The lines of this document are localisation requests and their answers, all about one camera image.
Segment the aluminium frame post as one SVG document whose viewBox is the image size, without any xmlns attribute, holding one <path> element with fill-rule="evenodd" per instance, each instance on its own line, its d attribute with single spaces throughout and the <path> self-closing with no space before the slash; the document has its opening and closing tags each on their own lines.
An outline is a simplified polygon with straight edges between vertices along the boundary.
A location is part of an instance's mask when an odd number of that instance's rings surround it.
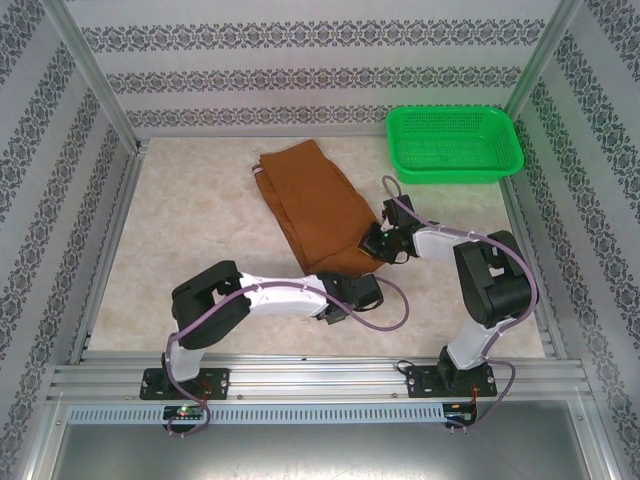
<svg viewBox="0 0 640 480">
<path fill-rule="evenodd" d="M 110 123 L 129 152 L 140 143 L 134 128 L 120 105 L 106 75 L 93 54 L 80 27 L 74 20 L 65 0 L 41 0 L 46 14 L 51 19 L 61 39 L 76 61 L 87 84 L 94 92 Z"/>
<path fill-rule="evenodd" d="M 504 112 L 513 122 L 520 115 L 536 82 L 544 72 L 553 56 L 553 52 L 583 2 L 584 0 L 559 0 L 549 23 L 545 27 L 538 44 L 515 85 L 514 91 L 504 107 Z"/>
</svg>

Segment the long aluminium base rail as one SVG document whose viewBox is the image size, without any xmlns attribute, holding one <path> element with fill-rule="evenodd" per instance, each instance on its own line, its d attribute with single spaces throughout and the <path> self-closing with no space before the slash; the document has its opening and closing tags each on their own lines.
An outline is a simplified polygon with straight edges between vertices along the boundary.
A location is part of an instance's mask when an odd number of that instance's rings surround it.
<svg viewBox="0 0 640 480">
<path fill-rule="evenodd" d="M 139 402 L 145 369 L 158 357 L 144 352 L 90 351 L 77 365 L 57 366 L 46 392 L 49 402 Z M 406 380 L 392 357 L 296 357 L 209 353 L 205 368 L 227 368 L 230 403 L 407 402 Z M 579 360 L 513 359 L 493 369 L 507 399 L 574 400 L 593 391 Z"/>
</svg>

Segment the aluminium frame side rail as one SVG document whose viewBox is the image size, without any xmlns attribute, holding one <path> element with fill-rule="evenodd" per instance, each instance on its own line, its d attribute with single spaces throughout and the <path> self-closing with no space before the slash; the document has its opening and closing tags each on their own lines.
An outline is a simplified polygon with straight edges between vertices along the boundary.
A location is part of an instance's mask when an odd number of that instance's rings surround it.
<svg viewBox="0 0 640 480">
<path fill-rule="evenodd" d="M 97 321 L 147 147 L 148 144 L 143 143 L 128 157 L 117 188 L 110 197 L 108 216 L 99 237 L 99 249 L 92 263 L 85 296 L 80 304 L 73 336 L 67 349 L 65 363 L 68 365 L 77 365 L 80 362 L 86 345 L 90 342 L 89 337 Z"/>
</svg>

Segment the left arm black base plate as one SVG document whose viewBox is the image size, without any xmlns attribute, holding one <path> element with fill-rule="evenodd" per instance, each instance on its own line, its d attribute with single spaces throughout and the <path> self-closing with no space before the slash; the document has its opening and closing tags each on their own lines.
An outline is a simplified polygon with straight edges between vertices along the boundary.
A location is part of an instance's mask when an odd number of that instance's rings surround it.
<svg viewBox="0 0 640 480">
<path fill-rule="evenodd" d="M 180 383 L 190 395 L 199 399 L 225 400 L 230 371 L 222 368 L 202 368 L 191 380 Z M 182 400 L 186 396 L 169 380 L 164 368 L 149 368 L 143 373 L 139 391 L 142 400 Z"/>
</svg>

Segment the brown long pants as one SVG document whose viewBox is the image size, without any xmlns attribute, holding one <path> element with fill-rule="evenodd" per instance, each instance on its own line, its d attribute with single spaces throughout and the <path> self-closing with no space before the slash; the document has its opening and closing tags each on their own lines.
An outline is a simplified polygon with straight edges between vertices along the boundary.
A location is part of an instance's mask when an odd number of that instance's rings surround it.
<svg viewBox="0 0 640 480">
<path fill-rule="evenodd" d="M 305 274 L 359 277 L 383 265 L 359 248 L 376 216 L 315 141 L 261 155 L 252 174 Z"/>
</svg>

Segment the green plastic perforated basket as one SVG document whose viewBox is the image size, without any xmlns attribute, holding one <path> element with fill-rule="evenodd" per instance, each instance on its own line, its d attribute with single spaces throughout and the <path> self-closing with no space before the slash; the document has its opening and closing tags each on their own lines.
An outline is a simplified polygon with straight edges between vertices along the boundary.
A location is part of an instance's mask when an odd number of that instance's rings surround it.
<svg viewBox="0 0 640 480">
<path fill-rule="evenodd" d="M 385 127 L 391 164 L 404 184 L 491 184 L 524 166 L 514 125 L 495 107 L 398 107 Z"/>
</svg>

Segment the grey sheet metal panel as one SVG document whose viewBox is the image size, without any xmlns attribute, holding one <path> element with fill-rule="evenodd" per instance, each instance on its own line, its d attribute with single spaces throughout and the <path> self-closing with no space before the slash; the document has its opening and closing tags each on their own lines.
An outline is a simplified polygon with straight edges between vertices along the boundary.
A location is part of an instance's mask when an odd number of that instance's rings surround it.
<svg viewBox="0 0 640 480">
<path fill-rule="evenodd" d="M 421 424 L 72 425 L 37 480 L 591 480 L 574 435 Z"/>
</svg>

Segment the aluminium frame cross rail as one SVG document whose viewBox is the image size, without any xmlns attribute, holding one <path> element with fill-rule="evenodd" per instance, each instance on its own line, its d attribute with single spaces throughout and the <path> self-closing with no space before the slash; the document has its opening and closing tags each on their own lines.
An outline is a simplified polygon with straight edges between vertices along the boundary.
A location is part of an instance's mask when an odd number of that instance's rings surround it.
<svg viewBox="0 0 640 480">
<path fill-rule="evenodd" d="M 141 127 L 135 133 L 139 140 L 156 137 L 347 137 L 386 136 L 383 124 L 308 124 L 258 125 L 226 127 Z"/>
</svg>

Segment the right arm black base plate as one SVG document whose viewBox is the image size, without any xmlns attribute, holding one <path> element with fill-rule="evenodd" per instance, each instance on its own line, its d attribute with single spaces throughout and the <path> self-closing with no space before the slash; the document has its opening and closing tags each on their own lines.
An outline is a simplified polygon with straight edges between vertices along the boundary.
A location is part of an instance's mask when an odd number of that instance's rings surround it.
<svg viewBox="0 0 640 480">
<path fill-rule="evenodd" d="M 487 363 L 452 373 L 443 373 L 442 368 L 434 365 L 409 366 L 405 377 L 410 398 L 472 397 L 474 392 L 480 398 L 498 395 L 494 372 Z"/>
</svg>

